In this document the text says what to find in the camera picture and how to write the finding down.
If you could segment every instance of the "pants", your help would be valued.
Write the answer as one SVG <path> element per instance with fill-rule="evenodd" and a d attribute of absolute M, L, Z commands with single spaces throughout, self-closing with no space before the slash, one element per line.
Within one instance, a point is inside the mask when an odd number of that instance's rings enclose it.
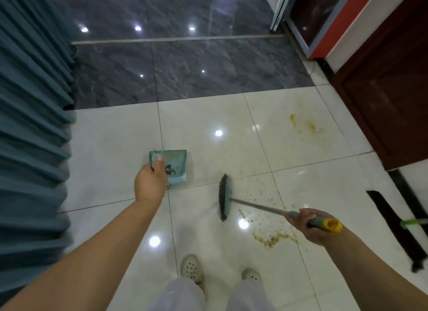
<path fill-rule="evenodd" d="M 169 283 L 148 311 L 203 311 L 204 292 L 189 278 Z M 232 290 L 226 311 L 274 311 L 263 287 L 252 279 L 238 283 Z"/>

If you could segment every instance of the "curtain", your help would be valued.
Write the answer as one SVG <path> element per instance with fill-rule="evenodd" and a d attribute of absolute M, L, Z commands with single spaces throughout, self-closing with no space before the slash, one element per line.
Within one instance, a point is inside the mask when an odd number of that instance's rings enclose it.
<path fill-rule="evenodd" d="M 62 182 L 71 28 L 49 0 L 0 0 L 0 306 L 70 244 Z"/>

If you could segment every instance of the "forearm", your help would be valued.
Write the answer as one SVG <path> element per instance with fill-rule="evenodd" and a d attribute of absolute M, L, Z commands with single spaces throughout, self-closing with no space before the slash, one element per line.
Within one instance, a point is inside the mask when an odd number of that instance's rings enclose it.
<path fill-rule="evenodd" d="M 7 303 L 8 310 L 105 310 L 159 204 L 134 202 Z"/>
<path fill-rule="evenodd" d="M 326 244 L 326 250 L 362 311 L 426 310 L 428 296 L 348 229 Z"/>

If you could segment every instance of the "foot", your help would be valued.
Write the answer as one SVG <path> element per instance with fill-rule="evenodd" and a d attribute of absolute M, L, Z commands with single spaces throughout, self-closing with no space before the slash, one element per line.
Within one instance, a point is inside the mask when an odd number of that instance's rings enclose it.
<path fill-rule="evenodd" d="M 261 276 L 258 271 L 253 268 L 247 268 L 242 272 L 242 280 L 244 279 L 252 279 L 254 281 L 258 281 L 261 286 L 263 286 L 263 281 L 261 280 Z"/>
<path fill-rule="evenodd" d="M 195 254 L 188 254 L 181 262 L 181 277 L 190 278 L 198 285 L 205 294 L 205 299 L 208 297 L 205 286 L 204 269 Z"/>

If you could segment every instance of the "teal dustpan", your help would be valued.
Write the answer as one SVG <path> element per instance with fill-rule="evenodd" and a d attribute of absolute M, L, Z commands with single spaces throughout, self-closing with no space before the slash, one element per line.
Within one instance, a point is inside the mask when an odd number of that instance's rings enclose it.
<path fill-rule="evenodd" d="M 175 188 L 184 184 L 186 182 L 187 151 L 150 151 L 148 157 L 152 167 L 154 167 L 154 161 L 160 156 L 165 160 L 165 171 L 167 172 L 169 182 L 168 188 Z"/>

